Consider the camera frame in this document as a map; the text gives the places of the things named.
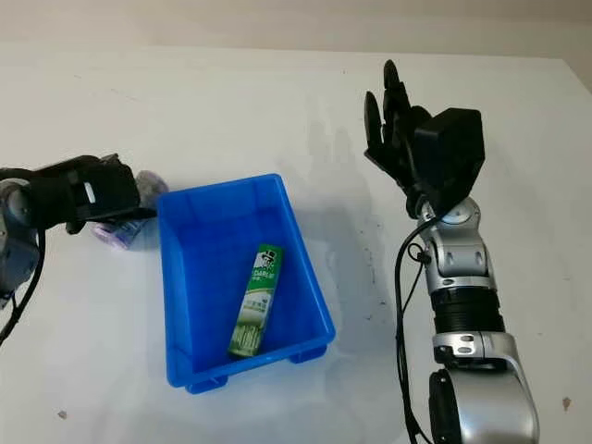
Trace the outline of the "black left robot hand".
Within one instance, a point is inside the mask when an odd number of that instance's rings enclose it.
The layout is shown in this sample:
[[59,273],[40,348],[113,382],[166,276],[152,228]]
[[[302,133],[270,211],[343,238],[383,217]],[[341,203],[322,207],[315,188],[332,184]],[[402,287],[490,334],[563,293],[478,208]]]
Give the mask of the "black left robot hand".
[[116,154],[82,155],[31,173],[32,221],[48,230],[64,224],[70,235],[89,223],[116,223],[156,216],[141,206],[141,197],[129,166]]

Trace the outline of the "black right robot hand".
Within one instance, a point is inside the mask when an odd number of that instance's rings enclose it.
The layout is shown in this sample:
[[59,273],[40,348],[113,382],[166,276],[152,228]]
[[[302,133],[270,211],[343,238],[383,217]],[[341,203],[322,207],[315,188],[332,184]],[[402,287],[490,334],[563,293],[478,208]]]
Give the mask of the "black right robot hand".
[[379,104],[372,92],[364,98],[364,155],[402,189],[408,216],[418,217],[422,191],[413,175],[411,149],[414,131],[431,115],[420,105],[412,105],[396,65],[388,60],[383,68],[384,94]]

